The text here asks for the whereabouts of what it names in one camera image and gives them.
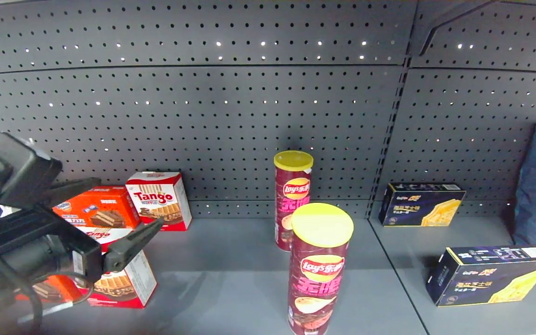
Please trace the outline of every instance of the yellow wafer image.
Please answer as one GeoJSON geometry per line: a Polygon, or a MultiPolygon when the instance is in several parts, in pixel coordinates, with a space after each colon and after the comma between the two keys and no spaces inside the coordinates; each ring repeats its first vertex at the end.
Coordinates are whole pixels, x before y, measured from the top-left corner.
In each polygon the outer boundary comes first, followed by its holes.
{"type": "Polygon", "coordinates": [[[181,210],[178,203],[173,203],[168,206],[162,206],[159,208],[153,208],[150,210],[151,214],[155,218],[164,217],[165,224],[175,224],[183,220],[181,210]]]}
{"type": "Polygon", "coordinates": [[[127,301],[136,298],[136,291],[127,275],[105,277],[94,284],[94,290],[115,301],[127,301]]]}
{"type": "Polygon", "coordinates": [[[158,184],[153,185],[138,185],[138,188],[140,189],[140,192],[144,193],[161,193],[162,187],[158,184]]]}
{"type": "Polygon", "coordinates": [[[437,204],[434,210],[421,219],[421,226],[441,227],[449,225],[459,206],[460,200],[457,199],[450,199],[437,204]]]}
{"type": "Polygon", "coordinates": [[[514,278],[510,284],[495,292],[488,303],[521,301],[536,284],[536,270],[514,278]]]}

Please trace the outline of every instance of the white box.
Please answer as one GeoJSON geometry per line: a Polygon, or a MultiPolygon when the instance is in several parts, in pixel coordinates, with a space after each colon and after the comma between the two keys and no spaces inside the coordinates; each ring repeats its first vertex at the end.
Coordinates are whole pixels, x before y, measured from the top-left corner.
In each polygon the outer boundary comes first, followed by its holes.
{"type": "Polygon", "coordinates": [[[138,172],[125,186],[142,222],[162,217],[162,231],[188,229],[192,215],[180,172],[138,172]]]}
{"type": "MultiPolygon", "coordinates": [[[[132,232],[130,228],[78,227],[95,239],[106,253],[111,243],[132,232]]],[[[153,271],[144,251],[119,272],[103,274],[94,284],[94,293],[88,298],[91,306],[144,308],[157,286],[153,271]]]]}

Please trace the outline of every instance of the wafer image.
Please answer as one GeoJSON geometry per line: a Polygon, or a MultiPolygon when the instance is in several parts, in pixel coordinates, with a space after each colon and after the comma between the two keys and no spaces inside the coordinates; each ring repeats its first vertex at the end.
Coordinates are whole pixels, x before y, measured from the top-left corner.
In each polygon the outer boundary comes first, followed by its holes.
{"type": "Polygon", "coordinates": [[[174,225],[183,221],[183,216],[181,215],[181,210],[179,209],[178,203],[153,208],[150,210],[150,213],[155,218],[164,218],[163,224],[165,225],[174,225]]]}
{"type": "Polygon", "coordinates": [[[153,217],[152,213],[148,208],[140,208],[140,212],[138,214],[140,214],[140,216],[149,216],[151,218],[153,217]]]}
{"type": "Polygon", "coordinates": [[[128,301],[136,298],[136,291],[127,275],[104,277],[94,284],[94,290],[114,301],[128,301]]]}
{"type": "Polygon", "coordinates": [[[49,302],[64,302],[63,296],[61,293],[51,284],[46,282],[39,282],[38,284],[32,285],[34,292],[43,300],[49,302]]]}
{"type": "Polygon", "coordinates": [[[421,220],[421,226],[424,227],[440,227],[447,226],[452,221],[453,216],[460,206],[460,200],[450,199],[439,203],[434,207],[429,214],[421,220]]]}
{"type": "Polygon", "coordinates": [[[536,270],[514,278],[510,284],[495,292],[488,303],[521,301],[536,284],[536,270]]]}
{"type": "Polygon", "coordinates": [[[140,192],[147,193],[147,194],[161,193],[162,192],[162,187],[161,187],[161,185],[158,185],[158,184],[138,185],[138,188],[140,189],[140,192]]]}
{"type": "Polygon", "coordinates": [[[125,220],[116,210],[99,210],[91,217],[91,221],[98,227],[125,228],[125,220]]]}

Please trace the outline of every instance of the red box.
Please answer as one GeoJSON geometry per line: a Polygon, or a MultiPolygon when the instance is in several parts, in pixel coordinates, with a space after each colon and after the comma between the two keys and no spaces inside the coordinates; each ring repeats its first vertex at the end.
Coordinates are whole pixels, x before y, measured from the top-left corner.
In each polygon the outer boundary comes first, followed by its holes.
{"type": "Polygon", "coordinates": [[[135,228],[140,217],[124,186],[98,186],[53,207],[78,227],[135,228]]]}
{"type": "MultiPolygon", "coordinates": [[[[79,229],[100,243],[103,253],[112,242],[132,232],[129,228],[79,229]]],[[[94,293],[88,298],[88,303],[91,306],[144,308],[156,286],[144,251],[140,251],[123,271],[103,274],[94,284],[94,293]]],[[[87,292],[87,289],[82,288],[81,291],[87,292]]]]}
{"type": "Polygon", "coordinates": [[[162,231],[185,231],[192,220],[179,172],[138,172],[126,182],[144,223],[164,218],[162,231]]]}

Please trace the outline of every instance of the lay's chip can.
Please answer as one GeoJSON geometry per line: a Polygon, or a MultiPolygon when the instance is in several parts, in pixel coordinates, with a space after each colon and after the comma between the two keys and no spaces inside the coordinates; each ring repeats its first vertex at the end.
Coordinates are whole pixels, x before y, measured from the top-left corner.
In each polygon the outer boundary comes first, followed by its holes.
{"type": "Polygon", "coordinates": [[[288,321],[296,335],[324,335],[336,301],[353,220],[344,210],[306,204],[291,217],[288,321]]]}
{"type": "Polygon", "coordinates": [[[274,238],[281,250],[290,252],[293,236],[291,215],[297,208],[309,203],[313,157],[302,151],[283,151],[275,155],[274,165],[276,166],[274,238]]]}

